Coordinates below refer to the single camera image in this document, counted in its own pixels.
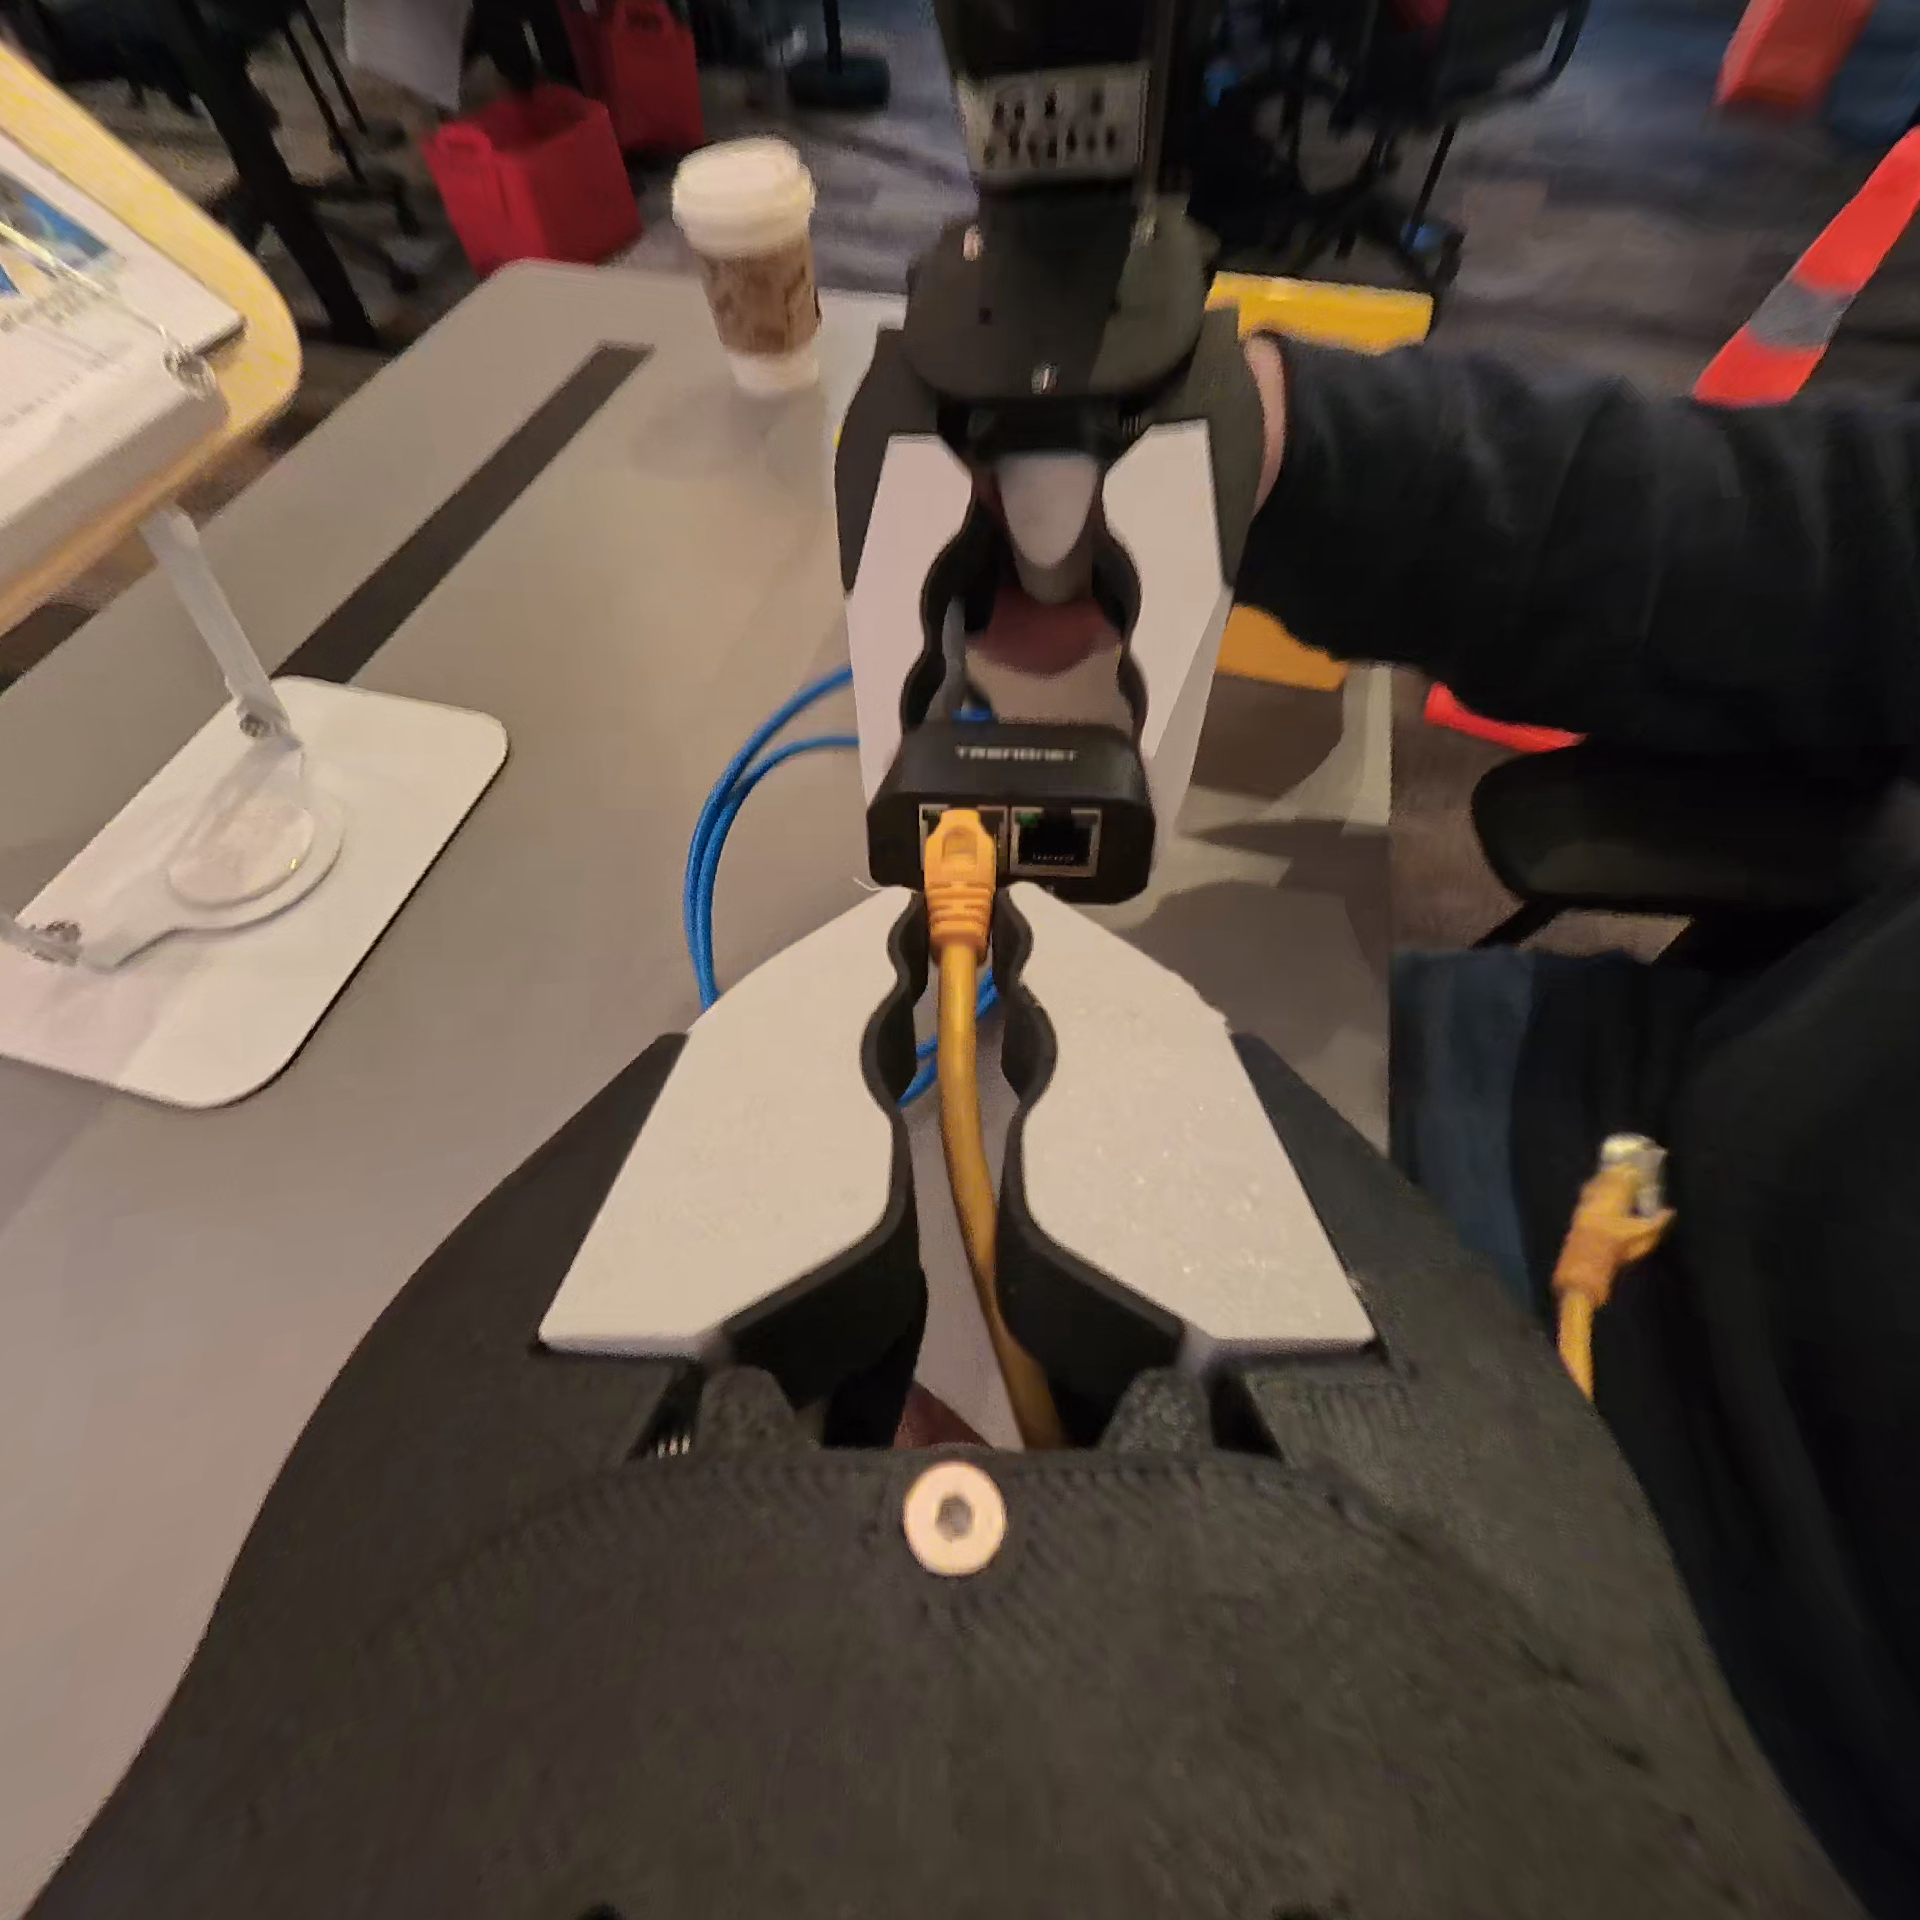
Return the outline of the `wooden table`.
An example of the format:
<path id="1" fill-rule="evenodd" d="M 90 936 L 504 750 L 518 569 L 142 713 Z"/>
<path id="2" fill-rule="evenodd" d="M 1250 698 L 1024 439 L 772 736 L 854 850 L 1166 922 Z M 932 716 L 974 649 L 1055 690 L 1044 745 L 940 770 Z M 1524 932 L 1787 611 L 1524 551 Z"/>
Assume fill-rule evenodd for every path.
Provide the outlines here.
<path id="1" fill-rule="evenodd" d="M 251 254 L 8 46 L 3 54 L 3 128 L 244 322 L 237 339 L 211 356 L 224 418 L 168 467 L 103 504 L 34 567 L 4 578 L 3 627 L 8 631 L 274 424 L 296 395 L 303 350 L 288 305 Z"/>

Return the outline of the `clear acrylic stand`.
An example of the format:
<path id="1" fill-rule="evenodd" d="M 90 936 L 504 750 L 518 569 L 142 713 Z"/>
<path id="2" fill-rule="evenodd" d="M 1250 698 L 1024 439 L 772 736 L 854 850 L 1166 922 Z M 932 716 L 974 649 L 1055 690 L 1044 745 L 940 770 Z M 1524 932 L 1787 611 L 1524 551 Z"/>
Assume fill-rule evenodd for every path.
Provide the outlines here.
<path id="1" fill-rule="evenodd" d="M 205 560 L 195 521 L 157 510 L 139 536 L 219 667 L 229 719 L 192 739 L 86 844 L 80 912 L 3 918 L 7 948 L 107 975 L 181 936 L 269 922 L 310 897 L 346 822 L 307 768 L 294 721 Z"/>

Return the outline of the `person's right forearm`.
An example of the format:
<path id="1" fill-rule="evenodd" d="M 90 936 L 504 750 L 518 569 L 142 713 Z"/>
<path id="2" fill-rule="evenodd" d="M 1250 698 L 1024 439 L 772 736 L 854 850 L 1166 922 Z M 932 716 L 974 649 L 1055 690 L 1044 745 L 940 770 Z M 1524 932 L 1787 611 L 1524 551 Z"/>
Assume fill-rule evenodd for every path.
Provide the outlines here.
<path id="1" fill-rule="evenodd" d="M 1716 409 L 1478 352 L 1283 345 L 1244 606 L 1626 753 L 1915 767 L 1914 400 Z"/>

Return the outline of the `red bag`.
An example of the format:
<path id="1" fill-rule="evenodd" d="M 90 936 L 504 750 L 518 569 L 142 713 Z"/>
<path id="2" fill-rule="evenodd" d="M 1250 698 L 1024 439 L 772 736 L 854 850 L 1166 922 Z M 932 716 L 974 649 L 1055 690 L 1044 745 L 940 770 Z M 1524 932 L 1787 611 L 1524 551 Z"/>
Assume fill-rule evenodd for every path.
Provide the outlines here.
<path id="1" fill-rule="evenodd" d="M 564 2 L 582 92 L 607 110 L 627 156 L 676 159 L 707 144 L 696 44 L 668 2 Z"/>

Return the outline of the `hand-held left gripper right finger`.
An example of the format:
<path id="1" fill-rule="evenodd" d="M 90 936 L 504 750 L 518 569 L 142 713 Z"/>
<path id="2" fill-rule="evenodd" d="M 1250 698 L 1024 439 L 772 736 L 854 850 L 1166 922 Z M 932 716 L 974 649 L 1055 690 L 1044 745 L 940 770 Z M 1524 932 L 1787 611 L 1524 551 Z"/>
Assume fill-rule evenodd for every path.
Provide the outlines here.
<path id="1" fill-rule="evenodd" d="M 1202 1382 L 1335 1361 L 1375 1324 L 1226 1015 L 1040 887 L 997 906 L 998 1307 L 1074 1401 L 1142 1375 Z"/>

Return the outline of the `person's jeans leg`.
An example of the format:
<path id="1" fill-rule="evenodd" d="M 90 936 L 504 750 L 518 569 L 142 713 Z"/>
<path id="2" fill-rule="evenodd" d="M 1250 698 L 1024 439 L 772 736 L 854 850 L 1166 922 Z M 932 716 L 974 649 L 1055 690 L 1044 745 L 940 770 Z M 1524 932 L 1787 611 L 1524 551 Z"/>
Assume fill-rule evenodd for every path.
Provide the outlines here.
<path id="1" fill-rule="evenodd" d="M 1621 951 L 1397 955 L 1389 1158 L 1535 1319 L 1602 1143 L 1664 1135 L 1714 994 Z"/>

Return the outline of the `person's right hand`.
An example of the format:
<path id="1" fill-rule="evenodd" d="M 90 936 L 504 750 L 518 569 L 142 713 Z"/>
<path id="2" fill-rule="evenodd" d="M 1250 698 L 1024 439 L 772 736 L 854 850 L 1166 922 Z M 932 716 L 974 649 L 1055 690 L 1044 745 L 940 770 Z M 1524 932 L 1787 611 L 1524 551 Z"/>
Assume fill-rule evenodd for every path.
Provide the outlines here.
<path id="1" fill-rule="evenodd" d="M 1261 467 L 1255 492 L 1255 514 L 1270 499 L 1288 444 L 1288 361 L 1277 337 L 1253 331 L 1240 342 L 1244 361 L 1253 376 L 1261 412 Z"/>

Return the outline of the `black network adapter box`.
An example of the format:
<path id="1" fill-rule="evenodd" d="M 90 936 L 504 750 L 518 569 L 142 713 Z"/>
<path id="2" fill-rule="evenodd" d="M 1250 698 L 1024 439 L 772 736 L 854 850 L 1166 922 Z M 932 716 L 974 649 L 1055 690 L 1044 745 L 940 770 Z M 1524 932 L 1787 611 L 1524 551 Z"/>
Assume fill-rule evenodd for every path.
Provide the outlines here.
<path id="1" fill-rule="evenodd" d="M 1136 743 L 1112 727 L 914 727 L 866 807 L 871 879 L 918 887 L 927 835 L 951 809 L 978 817 L 998 881 L 1080 906 L 1127 904 L 1149 883 L 1156 812 Z"/>

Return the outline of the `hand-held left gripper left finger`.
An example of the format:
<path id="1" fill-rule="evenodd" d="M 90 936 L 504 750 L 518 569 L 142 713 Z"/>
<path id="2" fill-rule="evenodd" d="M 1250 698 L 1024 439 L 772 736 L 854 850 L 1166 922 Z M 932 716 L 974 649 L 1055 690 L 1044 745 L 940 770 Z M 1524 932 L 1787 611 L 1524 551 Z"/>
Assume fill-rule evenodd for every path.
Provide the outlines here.
<path id="1" fill-rule="evenodd" d="M 869 897 L 685 1033 L 539 1324 L 551 1354 L 744 1364 L 790 1401 L 909 1372 L 920 1238 L 900 1092 L 923 908 Z"/>

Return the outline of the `paper coffee cup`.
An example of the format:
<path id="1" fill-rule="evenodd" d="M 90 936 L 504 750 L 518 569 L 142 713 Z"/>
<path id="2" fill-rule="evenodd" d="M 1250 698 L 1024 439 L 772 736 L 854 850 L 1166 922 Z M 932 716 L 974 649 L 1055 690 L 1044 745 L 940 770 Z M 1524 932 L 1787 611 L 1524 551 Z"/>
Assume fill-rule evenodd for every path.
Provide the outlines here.
<path id="1" fill-rule="evenodd" d="M 712 143 L 683 159 L 669 210 L 739 388 L 782 399 L 820 380 L 815 185 L 784 140 Z"/>

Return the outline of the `orange safety vest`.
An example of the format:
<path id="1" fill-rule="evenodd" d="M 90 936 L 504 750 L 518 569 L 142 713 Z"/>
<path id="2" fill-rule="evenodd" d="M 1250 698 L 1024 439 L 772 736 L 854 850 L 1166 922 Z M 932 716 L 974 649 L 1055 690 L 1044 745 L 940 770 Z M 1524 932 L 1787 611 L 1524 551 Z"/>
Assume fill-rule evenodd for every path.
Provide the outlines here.
<path id="1" fill-rule="evenodd" d="M 1909 128 L 1698 372 L 1691 399 L 1739 409 L 1787 403 L 1802 394 L 1850 306 L 1906 236 L 1915 210 L 1917 128 Z"/>

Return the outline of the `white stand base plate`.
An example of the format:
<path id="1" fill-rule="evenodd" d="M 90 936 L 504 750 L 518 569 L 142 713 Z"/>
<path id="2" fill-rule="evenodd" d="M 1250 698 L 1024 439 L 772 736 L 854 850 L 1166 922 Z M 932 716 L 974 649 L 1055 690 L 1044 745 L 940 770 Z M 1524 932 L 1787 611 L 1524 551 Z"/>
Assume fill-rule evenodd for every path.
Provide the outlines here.
<path id="1" fill-rule="evenodd" d="M 500 774 L 479 711 L 280 678 L 303 745 L 307 858 L 253 898 L 184 898 L 168 866 L 263 742 L 234 710 L 192 735 L 29 902 L 76 960 L 4 947 L 3 1054 L 183 1111 L 263 1090 L 308 1041 Z"/>

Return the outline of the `orange cloth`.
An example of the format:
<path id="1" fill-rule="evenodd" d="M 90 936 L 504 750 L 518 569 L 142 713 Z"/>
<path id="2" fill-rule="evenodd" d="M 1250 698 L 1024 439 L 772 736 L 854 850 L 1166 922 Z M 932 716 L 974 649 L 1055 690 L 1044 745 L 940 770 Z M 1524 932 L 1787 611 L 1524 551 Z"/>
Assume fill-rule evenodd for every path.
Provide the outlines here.
<path id="1" fill-rule="evenodd" d="M 1748 2 L 1718 64 L 1714 106 L 1822 107 L 1876 2 Z"/>

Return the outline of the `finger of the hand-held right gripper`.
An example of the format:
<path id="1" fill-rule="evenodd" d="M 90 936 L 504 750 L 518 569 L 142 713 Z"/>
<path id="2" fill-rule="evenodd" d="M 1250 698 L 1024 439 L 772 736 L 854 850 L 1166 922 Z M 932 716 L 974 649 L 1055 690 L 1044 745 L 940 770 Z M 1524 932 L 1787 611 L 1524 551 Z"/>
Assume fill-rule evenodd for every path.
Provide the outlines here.
<path id="1" fill-rule="evenodd" d="M 1152 425 L 1109 468 L 1102 510 L 1109 540 L 1136 583 L 1136 611 L 1120 648 L 1120 689 L 1155 822 L 1173 826 L 1190 783 L 1232 608 L 1210 425 Z"/>
<path id="2" fill-rule="evenodd" d="M 968 529 L 976 482 L 934 435 L 843 432 L 839 452 L 858 768 L 876 802 L 944 692 L 952 588 L 936 574 Z"/>

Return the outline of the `red bin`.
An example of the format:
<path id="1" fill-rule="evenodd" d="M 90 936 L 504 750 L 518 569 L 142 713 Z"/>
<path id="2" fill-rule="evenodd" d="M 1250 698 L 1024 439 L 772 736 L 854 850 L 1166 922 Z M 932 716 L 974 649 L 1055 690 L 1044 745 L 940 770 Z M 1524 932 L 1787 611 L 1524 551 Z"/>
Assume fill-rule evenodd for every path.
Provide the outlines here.
<path id="1" fill-rule="evenodd" d="M 471 272 L 520 262 L 597 268 L 642 233 L 607 107 L 539 86 L 448 119 L 420 159 Z"/>

